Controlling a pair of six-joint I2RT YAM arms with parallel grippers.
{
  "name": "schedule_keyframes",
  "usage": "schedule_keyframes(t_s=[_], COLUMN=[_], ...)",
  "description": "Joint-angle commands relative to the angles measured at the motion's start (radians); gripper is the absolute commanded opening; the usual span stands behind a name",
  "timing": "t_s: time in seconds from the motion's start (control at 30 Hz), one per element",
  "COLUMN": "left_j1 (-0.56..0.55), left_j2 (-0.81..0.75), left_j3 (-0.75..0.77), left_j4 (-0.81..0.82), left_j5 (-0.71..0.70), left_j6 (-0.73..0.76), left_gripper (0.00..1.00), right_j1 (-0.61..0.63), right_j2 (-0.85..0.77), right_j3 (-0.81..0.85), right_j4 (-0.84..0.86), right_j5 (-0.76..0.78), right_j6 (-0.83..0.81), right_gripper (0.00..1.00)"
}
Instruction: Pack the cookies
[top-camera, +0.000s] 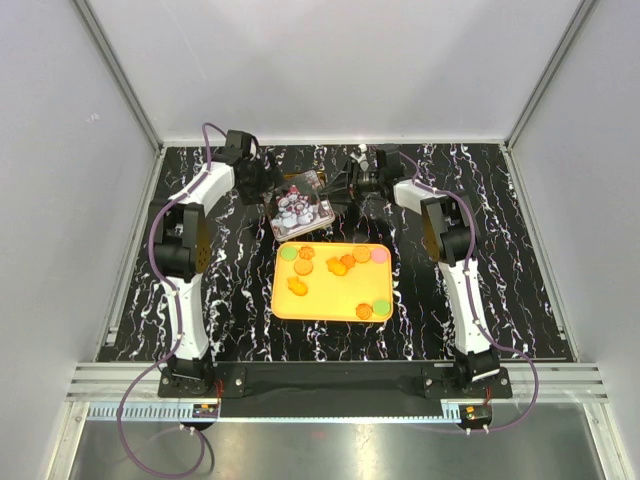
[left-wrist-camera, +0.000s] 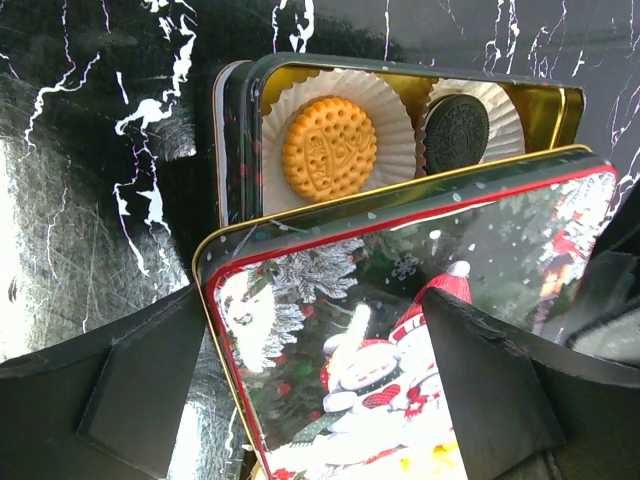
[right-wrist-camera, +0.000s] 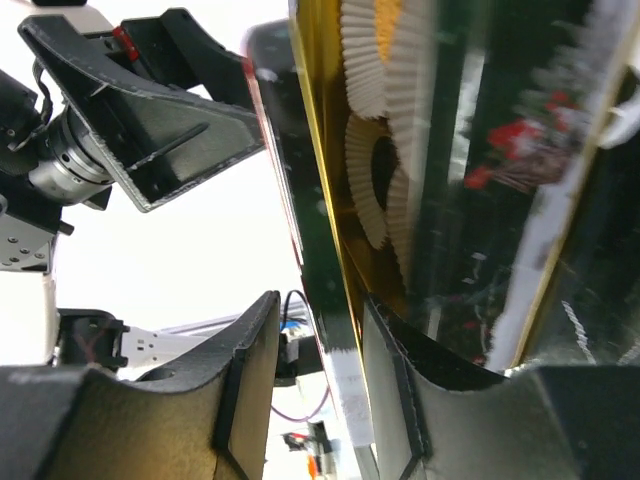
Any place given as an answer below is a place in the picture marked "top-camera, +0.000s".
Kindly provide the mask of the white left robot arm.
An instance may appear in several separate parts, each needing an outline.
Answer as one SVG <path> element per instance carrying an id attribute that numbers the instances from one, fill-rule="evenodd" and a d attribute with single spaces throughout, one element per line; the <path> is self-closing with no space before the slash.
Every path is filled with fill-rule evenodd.
<path id="1" fill-rule="evenodd" d="M 206 161 L 184 188 L 149 205 L 149 263 L 168 297 L 171 322 L 172 343 L 163 362 L 169 379 L 196 396 L 208 394 L 216 382 L 201 300 L 212 257 L 206 217 L 231 191 L 243 204 L 256 205 L 284 182 L 274 157 L 260 155 L 254 135 L 229 130 L 224 138 L 216 152 L 205 143 Z"/>

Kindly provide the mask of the gold tin lid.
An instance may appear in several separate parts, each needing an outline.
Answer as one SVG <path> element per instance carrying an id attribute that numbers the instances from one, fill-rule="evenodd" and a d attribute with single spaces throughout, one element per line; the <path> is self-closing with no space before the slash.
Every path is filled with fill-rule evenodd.
<path id="1" fill-rule="evenodd" d="M 313 170 L 288 176 L 263 196 L 265 214 L 278 242 L 328 227 L 335 219 L 330 202 L 322 199 L 325 182 Z"/>

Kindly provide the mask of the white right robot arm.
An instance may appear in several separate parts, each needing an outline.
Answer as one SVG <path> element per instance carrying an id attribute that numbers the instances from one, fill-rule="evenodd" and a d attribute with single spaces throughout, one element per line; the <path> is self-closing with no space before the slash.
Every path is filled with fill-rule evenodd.
<path id="1" fill-rule="evenodd" d="M 429 186 L 415 172 L 405 174 L 408 156 L 394 147 L 375 151 L 367 167 L 351 158 L 321 191 L 335 205 L 349 205 L 369 194 L 421 216 L 425 249 L 440 270 L 454 320 L 454 366 L 457 390 L 476 396 L 500 371 L 497 347 L 489 338 L 478 281 L 478 228 L 468 196 Z"/>

